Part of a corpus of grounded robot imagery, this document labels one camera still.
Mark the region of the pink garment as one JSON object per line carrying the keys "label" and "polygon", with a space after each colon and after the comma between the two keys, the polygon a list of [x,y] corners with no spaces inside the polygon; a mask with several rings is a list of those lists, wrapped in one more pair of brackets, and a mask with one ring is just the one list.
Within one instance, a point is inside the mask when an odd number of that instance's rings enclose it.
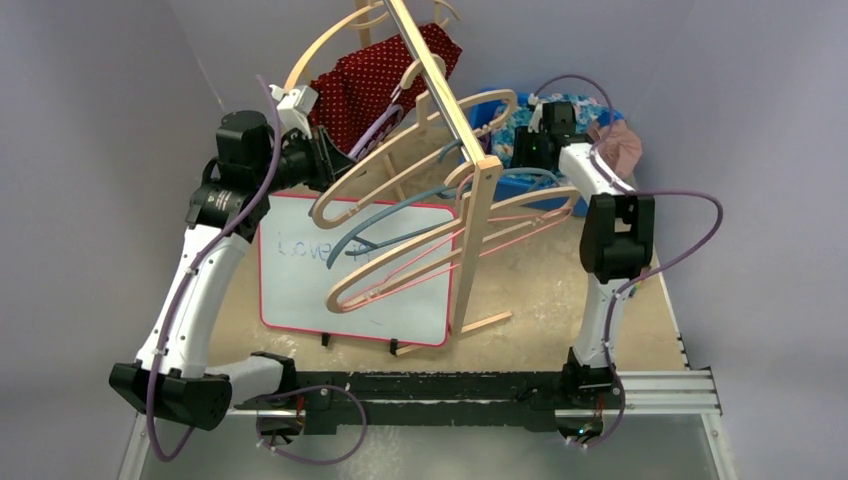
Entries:
{"label": "pink garment", "polygon": [[605,141],[599,146],[604,162],[622,179],[630,177],[643,155],[639,136],[623,119],[601,126],[597,120],[589,124],[588,135],[593,141]]}

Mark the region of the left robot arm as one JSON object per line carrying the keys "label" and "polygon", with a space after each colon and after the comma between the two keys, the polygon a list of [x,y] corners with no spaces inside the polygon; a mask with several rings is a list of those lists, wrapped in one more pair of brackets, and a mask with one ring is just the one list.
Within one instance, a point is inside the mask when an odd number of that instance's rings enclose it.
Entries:
{"label": "left robot arm", "polygon": [[217,154],[189,200],[180,263],[161,313],[133,361],[116,363],[110,387],[137,412],[210,431],[227,410],[261,397],[284,409],[297,399],[292,360],[255,353],[208,367],[223,296],[246,255],[270,196],[303,184],[324,192],[353,161],[323,126],[280,132],[257,111],[225,115]]}

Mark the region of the blue floral garment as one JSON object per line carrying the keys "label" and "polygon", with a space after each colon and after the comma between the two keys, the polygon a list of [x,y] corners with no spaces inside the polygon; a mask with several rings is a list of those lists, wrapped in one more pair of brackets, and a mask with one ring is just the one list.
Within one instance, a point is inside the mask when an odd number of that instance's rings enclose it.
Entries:
{"label": "blue floral garment", "polygon": [[[485,146],[488,152],[497,156],[504,165],[508,165],[512,160],[516,129],[528,126],[533,116],[528,98],[528,94],[519,93],[515,110],[502,125],[487,134]],[[571,103],[575,112],[576,130],[580,133],[587,132],[593,122],[600,127],[608,126],[610,123],[608,107],[587,95],[554,93],[541,97],[540,102]]]}

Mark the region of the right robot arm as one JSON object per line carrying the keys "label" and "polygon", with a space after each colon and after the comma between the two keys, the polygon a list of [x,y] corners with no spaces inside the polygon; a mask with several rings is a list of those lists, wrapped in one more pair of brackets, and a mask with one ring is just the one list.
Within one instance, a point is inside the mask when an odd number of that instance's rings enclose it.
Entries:
{"label": "right robot arm", "polygon": [[532,116],[516,130],[512,166],[558,170],[587,205],[579,245],[587,300],[561,381],[564,399],[584,407],[621,389],[614,351],[625,303],[651,263],[655,201],[636,195],[602,159],[597,141],[578,132],[572,103],[530,96],[528,107]]}

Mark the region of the plain wooden hanger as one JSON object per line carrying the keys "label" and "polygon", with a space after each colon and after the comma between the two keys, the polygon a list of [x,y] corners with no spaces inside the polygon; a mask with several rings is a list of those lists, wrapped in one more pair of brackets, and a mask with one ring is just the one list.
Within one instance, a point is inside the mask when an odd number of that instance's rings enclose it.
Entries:
{"label": "plain wooden hanger", "polygon": [[[447,195],[449,193],[454,195],[455,206],[460,209],[460,215],[455,219],[432,228],[428,227],[421,231],[402,235],[396,240],[387,240],[379,244],[371,244],[358,237],[360,233],[364,232],[377,222],[387,218],[389,215],[399,211],[400,209],[411,205],[414,200],[410,198],[375,214],[373,217],[367,219],[362,224],[345,234],[345,236],[343,236],[343,238],[335,245],[330,257],[328,257],[327,264],[329,266],[334,264],[336,258],[341,254],[342,249],[352,241],[356,241],[362,246],[360,250],[354,253],[355,255],[363,254],[367,250],[381,248],[384,248],[386,252],[377,257],[375,260],[369,262],[366,266],[349,274],[332,287],[326,299],[326,306],[328,310],[334,313],[347,313],[354,311],[385,297],[460,268],[463,260],[467,258],[468,255],[464,252],[463,246],[457,245],[453,246],[453,249],[444,256],[427,263],[416,270],[413,270],[411,266],[434,251],[440,249],[442,246],[446,244],[455,244],[457,238],[467,240],[470,237],[467,233],[467,228],[469,226],[476,225],[483,221],[489,224],[503,222],[508,222],[510,224],[508,227],[484,236],[481,239],[481,251],[475,255],[477,258],[481,258],[499,250],[508,248],[541,231],[561,224],[571,217],[574,206],[581,199],[581,195],[577,188],[562,183],[554,173],[547,170],[538,168],[515,168],[513,171],[515,173],[524,172],[526,174],[547,177],[552,181],[552,185],[541,190],[533,188],[522,195],[491,203],[489,205],[488,216],[483,218],[481,216],[473,216],[471,213],[470,203],[474,197],[471,193],[473,189],[474,175],[470,173],[461,181],[458,181],[457,177],[453,175],[450,183],[443,187],[436,188],[433,193],[435,195]],[[537,201],[558,198],[564,200],[562,206],[540,214],[522,214],[501,217],[496,215],[499,211],[506,208],[524,206]],[[356,283],[400,257],[404,257],[406,262],[397,266],[394,270],[388,273],[383,280],[368,286],[345,299],[341,297],[345,291],[349,290]]]}

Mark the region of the pink wire hanger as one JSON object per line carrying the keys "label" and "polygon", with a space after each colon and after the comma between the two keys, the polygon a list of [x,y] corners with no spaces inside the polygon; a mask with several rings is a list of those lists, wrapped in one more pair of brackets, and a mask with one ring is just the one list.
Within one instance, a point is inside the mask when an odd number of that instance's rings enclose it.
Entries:
{"label": "pink wire hanger", "polygon": [[[538,214],[503,214],[512,207],[551,199],[562,199],[564,203]],[[458,237],[464,240],[470,237],[467,227],[478,219],[471,215],[470,208],[466,206],[461,217],[411,237],[342,279],[330,290],[326,306],[334,313],[351,312],[461,268],[465,258],[477,260],[566,221],[579,200],[577,188],[557,185],[495,202],[490,206],[487,222],[508,222],[510,225],[484,236],[479,252],[467,254],[464,247],[458,246],[441,257],[415,267],[416,263],[443,246],[451,246]]]}

